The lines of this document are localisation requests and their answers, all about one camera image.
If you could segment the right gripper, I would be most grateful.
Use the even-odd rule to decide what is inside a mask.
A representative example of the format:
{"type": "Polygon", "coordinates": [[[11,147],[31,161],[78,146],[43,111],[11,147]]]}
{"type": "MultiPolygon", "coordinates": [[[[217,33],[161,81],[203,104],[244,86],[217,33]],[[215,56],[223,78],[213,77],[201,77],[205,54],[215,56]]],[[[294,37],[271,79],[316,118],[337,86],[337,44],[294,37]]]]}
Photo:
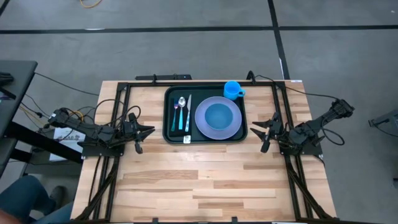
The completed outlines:
{"type": "MultiPolygon", "coordinates": [[[[280,120],[280,116],[278,112],[275,112],[271,119],[267,121],[253,121],[254,125],[262,127],[262,128],[269,128],[269,136],[274,139],[278,140],[281,135],[284,133],[283,123],[280,120]]],[[[250,128],[250,130],[262,141],[269,141],[269,136],[260,130],[250,128]]]]}

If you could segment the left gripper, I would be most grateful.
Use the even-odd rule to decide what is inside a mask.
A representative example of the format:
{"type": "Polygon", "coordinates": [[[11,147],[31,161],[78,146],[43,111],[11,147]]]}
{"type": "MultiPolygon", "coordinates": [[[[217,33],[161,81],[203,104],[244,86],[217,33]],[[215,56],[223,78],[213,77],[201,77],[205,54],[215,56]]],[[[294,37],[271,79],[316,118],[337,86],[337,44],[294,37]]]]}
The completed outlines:
{"type": "Polygon", "coordinates": [[[155,129],[153,126],[144,126],[141,124],[138,124],[138,130],[137,130],[137,117],[134,113],[129,113],[128,114],[128,121],[123,121],[122,122],[122,128],[121,128],[121,139],[126,140],[126,141],[143,141],[145,140],[146,137],[148,137],[150,134],[152,134],[155,129]]]}

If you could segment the iridescent teal metal fork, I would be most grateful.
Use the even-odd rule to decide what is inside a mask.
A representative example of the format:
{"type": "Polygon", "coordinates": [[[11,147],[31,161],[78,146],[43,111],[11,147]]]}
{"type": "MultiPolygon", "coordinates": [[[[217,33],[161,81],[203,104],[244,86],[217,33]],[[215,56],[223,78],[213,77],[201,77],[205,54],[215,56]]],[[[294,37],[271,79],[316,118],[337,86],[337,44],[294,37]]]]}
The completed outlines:
{"type": "Polygon", "coordinates": [[[172,120],[172,126],[171,126],[171,131],[175,131],[175,121],[176,121],[176,114],[177,114],[177,109],[178,109],[179,105],[178,105],[178,99],[174,98],[174,116],[173,116],[173,120],[172,120]]]}

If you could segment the knife with teal patterned handle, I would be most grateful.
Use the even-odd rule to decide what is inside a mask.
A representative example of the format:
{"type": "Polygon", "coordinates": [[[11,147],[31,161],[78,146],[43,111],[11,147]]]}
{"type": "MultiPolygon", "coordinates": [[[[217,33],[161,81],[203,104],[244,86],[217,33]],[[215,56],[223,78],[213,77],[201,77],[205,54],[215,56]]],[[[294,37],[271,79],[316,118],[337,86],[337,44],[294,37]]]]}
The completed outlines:
{"type": "Polygon", "coordinates": [[[188,114],[187,114],[187,120],[186,120],[186,125],[185,125],[185,132],[186,133],[189,131],[191,102],[192,102],[192,95],[189,95],[188,102],[187,102],[188,114]]]}

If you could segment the blue plastic bowl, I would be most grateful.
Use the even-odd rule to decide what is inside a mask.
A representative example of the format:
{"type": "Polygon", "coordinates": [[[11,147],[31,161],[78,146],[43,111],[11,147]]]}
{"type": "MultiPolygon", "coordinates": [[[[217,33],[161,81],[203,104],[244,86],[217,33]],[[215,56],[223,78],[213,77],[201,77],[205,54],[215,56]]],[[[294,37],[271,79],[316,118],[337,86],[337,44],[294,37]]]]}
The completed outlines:
{"type": "Polygon", "coordinates": [[[233,112],[224,104],[212,104],[205,111],[205,121],[212,129],[224,130],[231,125],[233,112]]]}

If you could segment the spoon with teal handle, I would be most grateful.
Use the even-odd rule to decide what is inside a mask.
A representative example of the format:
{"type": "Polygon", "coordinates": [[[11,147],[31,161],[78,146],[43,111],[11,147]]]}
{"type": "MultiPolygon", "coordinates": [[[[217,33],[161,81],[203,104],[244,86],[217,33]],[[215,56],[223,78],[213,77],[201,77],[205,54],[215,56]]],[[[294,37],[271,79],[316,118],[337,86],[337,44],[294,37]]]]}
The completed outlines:
{"type": "Polygon", "coordinates": [[[178,129],[179,130],[182,130],[182,127],[183,127],[183,108],[184,108],[185,104],[186,104],[186,100],[183,96],[181,96],[178,99],[178,105],[180,107],[180,115],[179,115],[179,120],[178,120],[178,129]]]}

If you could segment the bright blue plastic mug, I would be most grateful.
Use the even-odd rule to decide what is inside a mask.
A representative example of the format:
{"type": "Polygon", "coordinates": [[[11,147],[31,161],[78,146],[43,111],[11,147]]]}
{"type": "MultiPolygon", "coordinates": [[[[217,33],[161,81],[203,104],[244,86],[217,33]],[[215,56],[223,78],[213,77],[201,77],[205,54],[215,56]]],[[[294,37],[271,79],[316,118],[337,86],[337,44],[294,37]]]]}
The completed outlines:
{"type": "Polygon", "coordinates": [[[236,81],[228,81],[224,84],[223,96],[229,100],[236,100],[244,97],[246,91],[241,88],[241,85],[236,81]]]}

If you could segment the lilac plastic plate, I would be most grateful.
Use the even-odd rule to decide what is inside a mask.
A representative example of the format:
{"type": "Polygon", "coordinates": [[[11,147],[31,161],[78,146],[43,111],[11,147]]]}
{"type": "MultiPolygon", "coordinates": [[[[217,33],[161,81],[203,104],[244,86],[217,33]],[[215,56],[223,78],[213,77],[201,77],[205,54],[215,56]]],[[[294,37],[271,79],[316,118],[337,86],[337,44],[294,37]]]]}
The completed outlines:
{"type": "Polygon", "coordinates": [[[195,111],[195,124],[199,131],[206,137],[214,140],[225,140],[234,136],[240,129],[243,122],[242,113],[237,104],[222,96],[212,96],[203,100],[195,111]],[[210,128],[205,121],[206,109],[216,103],[228,106],[233,112],[233,121],[229,127],[224,130],[215,130],[210,128]]]}

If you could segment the dark green plastic tray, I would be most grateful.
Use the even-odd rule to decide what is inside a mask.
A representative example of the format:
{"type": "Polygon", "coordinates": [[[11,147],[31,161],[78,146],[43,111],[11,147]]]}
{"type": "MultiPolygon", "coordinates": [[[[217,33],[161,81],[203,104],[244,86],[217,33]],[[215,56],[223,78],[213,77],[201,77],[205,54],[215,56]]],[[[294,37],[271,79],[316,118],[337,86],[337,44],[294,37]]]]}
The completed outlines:
{"type": "Polygon", "coordinates": [[[243,122],[239,131],[232,137],[225,140],[214,140],[203,135],[195,124],[195,111],[198,105],[205,99],[212,96],[223,96],[224,83],[221,85],[202,85],[202,86],[172,86],[165,92],[164,100],[164,122],[163,122],[163,136],[164,139],[171,144],[190,144],[190,143],[209,143],[209,142],[240,142],[244,140],[248,134],[248,127],[246,122],[246,114],[244,108],[244,98],[240,97],[233,102],[237,104],[242,113],[243,122]],[[168,137],[169,127],[169,107],[170,97],[179,94],[192,95],[191,109],[190,109],[190,123],[189,128],[191,133],[183,137],[168,137]]]}

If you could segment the black power strip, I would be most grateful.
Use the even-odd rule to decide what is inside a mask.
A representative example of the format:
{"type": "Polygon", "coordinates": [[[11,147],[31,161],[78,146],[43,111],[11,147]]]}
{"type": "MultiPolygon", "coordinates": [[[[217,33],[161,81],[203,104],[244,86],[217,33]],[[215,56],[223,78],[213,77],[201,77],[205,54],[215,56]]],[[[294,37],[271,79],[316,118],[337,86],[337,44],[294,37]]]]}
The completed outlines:
{"type": "MultiPolygon", "coordinates": [[[[153,75],[136,76],[135,80],[151,80],[153,75]]],[[[173,74],[173,75],[156,75],[157,80],[191,80],[191,75],[173,74]]]]}

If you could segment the person's shoe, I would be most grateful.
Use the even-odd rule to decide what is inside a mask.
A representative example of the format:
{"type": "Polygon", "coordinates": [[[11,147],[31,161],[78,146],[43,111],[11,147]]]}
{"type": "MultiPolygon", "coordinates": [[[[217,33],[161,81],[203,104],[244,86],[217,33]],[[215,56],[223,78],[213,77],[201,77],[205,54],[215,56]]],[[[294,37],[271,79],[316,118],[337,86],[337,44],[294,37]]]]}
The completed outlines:
{"type": "Polygon", "coordinates": [[[62,206],[62,203],[66,197],[67,188],[61,185],[56,186],[51,194],[50,199],[55,202],[55,209],[59,209],[62,206]]]}

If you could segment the grey stand leg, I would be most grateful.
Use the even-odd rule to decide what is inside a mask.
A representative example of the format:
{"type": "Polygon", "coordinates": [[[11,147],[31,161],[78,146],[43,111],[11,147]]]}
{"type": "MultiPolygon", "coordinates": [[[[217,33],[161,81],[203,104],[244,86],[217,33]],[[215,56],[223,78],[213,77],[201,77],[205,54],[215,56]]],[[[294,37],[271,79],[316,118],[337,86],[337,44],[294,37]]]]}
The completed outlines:
{"type": "Polygon", "coordinates": [[[368,123],[370,127],[376,127],[380,124],[389,123],[393,128],[398,129],[398,110],[392,110],[376,119],[370,119],[368,123]]]}

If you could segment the person's leg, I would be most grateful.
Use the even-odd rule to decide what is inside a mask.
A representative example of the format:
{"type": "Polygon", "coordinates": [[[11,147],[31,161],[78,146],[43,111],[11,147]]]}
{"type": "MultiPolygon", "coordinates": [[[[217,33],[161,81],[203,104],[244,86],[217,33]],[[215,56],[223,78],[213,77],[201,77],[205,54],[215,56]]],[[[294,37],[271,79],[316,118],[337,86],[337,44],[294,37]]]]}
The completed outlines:
{"type": "Polygon", "coordinates": [[[73,202],[55,209],[40,180],[25,175],[0,193],[0,224],[64,224],[70,221],[73,202]]]}

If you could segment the black side table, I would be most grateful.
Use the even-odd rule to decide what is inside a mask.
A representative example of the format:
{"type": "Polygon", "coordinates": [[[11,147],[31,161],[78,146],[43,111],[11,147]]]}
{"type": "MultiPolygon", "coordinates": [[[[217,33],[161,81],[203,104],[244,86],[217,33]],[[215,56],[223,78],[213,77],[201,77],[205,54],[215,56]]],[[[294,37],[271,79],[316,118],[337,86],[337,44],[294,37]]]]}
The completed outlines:
{"type": "Polygon", "coordinates": [[[22,175],[72,178],[80,175],[81,153],[54,140],[54,130],[33,131],[13,121],[34,77],[36,61],[0,60],[0,72],[14,81],[0,85],[0,178],[9,160],[24,162],[22,175]]]}

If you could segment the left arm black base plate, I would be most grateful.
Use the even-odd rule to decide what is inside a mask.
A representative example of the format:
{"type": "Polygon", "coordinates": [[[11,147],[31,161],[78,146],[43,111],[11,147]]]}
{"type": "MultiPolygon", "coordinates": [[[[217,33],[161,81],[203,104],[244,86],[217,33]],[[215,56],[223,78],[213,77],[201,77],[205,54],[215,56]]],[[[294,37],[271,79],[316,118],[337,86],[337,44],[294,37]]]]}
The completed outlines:
{"type": "Polygon", "coordinates": [[[83,157],[119,157],[124,154],[124,146],[108,146],[106,143],[100,140],[94,140],[86,137],[84,141],[78,141],[77,144],[83,148],[83,157]]]}

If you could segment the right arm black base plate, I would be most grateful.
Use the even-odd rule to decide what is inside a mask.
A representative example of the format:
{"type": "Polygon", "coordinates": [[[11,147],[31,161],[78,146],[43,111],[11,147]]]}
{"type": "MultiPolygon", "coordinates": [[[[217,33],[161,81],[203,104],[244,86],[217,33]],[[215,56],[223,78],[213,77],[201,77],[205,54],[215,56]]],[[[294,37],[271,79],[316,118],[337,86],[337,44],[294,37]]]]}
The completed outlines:
{"type": "Polygon", "coordinates": [[[320,142],[325,137],[314,136],[300,136],[298,138],[289,138],[288,134],[280,136],[278,139],[280,152],[288,156],[296,155],[313,155],[319,156],[323,154],[320,142]]]}

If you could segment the black metal table frame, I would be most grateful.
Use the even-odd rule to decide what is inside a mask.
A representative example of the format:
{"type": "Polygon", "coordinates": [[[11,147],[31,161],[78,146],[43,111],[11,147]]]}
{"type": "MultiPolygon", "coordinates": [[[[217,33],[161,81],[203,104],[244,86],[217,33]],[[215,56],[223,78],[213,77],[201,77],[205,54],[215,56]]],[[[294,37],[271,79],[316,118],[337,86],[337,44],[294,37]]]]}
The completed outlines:
{"type": "Polygon", "coordinates": [[[250,130],[267,133],[253,121],[275,112],[294,128],[314,120],[303,85],[259,80],[246,91],[248,134],[240,142],[171,144],[164,139],[165,92],[172,86],[221,85],[223,80],[182,82],[105,81],[95,111],[97,124],[117,127],[136,112],[137,121],[155,131],[140,142],[127,142],[119,157],[85,157],[71,214],[75,223],[216,224],[302,222],[331,224],[336,213],[321,161],[313,155],[288,156],[278,142],[262,141],[250,130]]]}

